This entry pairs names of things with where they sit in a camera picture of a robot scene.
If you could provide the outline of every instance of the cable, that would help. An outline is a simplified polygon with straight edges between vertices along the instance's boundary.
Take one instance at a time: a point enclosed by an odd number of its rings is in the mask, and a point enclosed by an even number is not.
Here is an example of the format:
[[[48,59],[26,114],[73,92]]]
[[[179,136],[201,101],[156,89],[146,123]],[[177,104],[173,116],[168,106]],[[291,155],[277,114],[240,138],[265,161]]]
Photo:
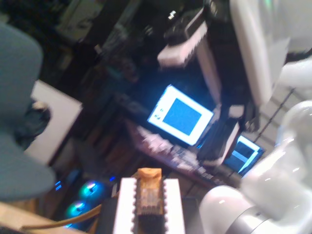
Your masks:
[[[87,219],[93,218],[94,216],[98,215],[100,213],[101,207],[102,207],[102,205],[98,205],[95,208],[93,208],[92,210],[88,211],[87,213],[84,213],[84,214],[79,215],[79,216],[74,217],[74,218],[69,218],[69,219],[65,219],[62,221],[58,221],[58,222],[55,222],[52,224],[22,226],[21,230],[59,228],[59,227],[63,227],[63,226],[70,224],[70,223],[83,222]]]

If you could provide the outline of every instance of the wire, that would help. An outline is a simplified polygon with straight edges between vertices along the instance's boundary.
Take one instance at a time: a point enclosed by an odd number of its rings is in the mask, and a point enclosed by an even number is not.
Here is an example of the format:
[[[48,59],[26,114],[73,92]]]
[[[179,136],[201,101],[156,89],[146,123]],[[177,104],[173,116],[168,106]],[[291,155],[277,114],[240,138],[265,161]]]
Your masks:
[[[98,205],[95,208],[93,208],[92,210],[88,211],[87,213],[81,214],[81,215],[74,217],[74,218],[69,218],[69,219],[65,219],[62,221],[54,222],[52,224],[22,226],[21,230],[59,228],[59,227],[63,227],[65,225],[71,224],[71,223],[80,223],[80,222],[83,222],[87,219],[93,218],[96,215],[98,215],[100,213],[101,207],[102,207],[102,205]]]

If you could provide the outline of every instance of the metal grid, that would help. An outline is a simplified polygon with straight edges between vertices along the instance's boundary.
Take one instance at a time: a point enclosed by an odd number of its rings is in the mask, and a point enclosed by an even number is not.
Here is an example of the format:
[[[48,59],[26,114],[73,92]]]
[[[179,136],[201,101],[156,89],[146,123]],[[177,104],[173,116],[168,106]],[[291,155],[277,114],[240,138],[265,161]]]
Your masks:
[[[263,149],[267,156],[274,148],[277,131],[287,111],[296,104],[312,99],[312,91],[277,87],[270,102],[261,108],[259,131],[243,136],[253,141]]]

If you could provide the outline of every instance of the white panel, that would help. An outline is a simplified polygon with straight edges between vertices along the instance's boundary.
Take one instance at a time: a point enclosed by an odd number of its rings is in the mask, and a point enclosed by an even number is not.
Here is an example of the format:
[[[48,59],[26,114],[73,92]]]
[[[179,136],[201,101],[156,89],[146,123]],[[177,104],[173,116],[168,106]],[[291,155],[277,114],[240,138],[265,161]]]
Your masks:
[[[235,32],[257,105],[267,103],[271,98],[288,52],[290,39],[285,32],[284,15],[278,3],[230,1]]]
[[[295,88],[311,88],[312,57],[284,65],[279,85]]]
[[[273,97],[282,103],[289,93],[290,89],[283,86],[277,86],[273,92]]]
[[[136,188],[137,179],[121,179],[113,234],[133,234]]]
[[[296,92],[298,92],[305,100],[312,99],[312,89],[296,89]]]
[[[259,131],[261,131],[267,125],[268,122],[269,121],[266,118],[260,116],[260,129],[259,129]]]
[[[164,191],[165,234],[185,234],[179,181],[177,179],[165,179]]]
[[[291,95],[287,101],[285,102],[284,106],[288,109],[292,108],[296,104],[302,102],[299,98],[297,98],[295,95]]]
[[[260,111],[266,114],[267,116],[272,117],[276,112],[276,110],[278,109],[278,107],[279,107],[278,105],[269,101],[266,105],[260,108]]]
[[[254,141],[258,137],[259,133],[243,133],[242,135],[248,140]]]
[[[283,120],[283,118],[284,118],[284,116],[285,116],[285,114],[286,114],[286,111],[284,111],[284,109],[280,109],[278,112],[277,112],[277,114],[276,114],[276,116],[274,117],[274,122],[276,122],[276,123],[278,123],[278,124],[281,124],[282,123],[282,120]]]
[[[281,0],[285,25],[292,37],[290,50],[303,51],[312,47],[312,25],[310,0]]]
[[[48,164],[82,110],[81,102],[37,80],[32,98],[46,102],[51,110],[51,120],[36,140],[25,151],[43,164]]]
[[[262,133],[262,135],[266,136],[268,139],[275,142],[277,137],[277,127],[273,124],[269,124],[269,126],[266,128],[266,130]]]

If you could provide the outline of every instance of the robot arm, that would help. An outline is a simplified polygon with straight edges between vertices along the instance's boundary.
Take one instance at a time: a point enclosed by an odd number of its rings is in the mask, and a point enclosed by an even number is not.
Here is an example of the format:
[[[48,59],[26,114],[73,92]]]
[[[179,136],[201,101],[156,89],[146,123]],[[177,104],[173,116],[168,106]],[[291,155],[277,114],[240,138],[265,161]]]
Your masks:
[[[312,232],[311,115],[311,101],[290,109],[275,150],[246,174],[240,190],[220,186],[206,194],[206,234]]]
[[[311,74],[312,58],[307,58],[298,62],[290,62],[283,67],[279,84],[296,88],[311,89]]]

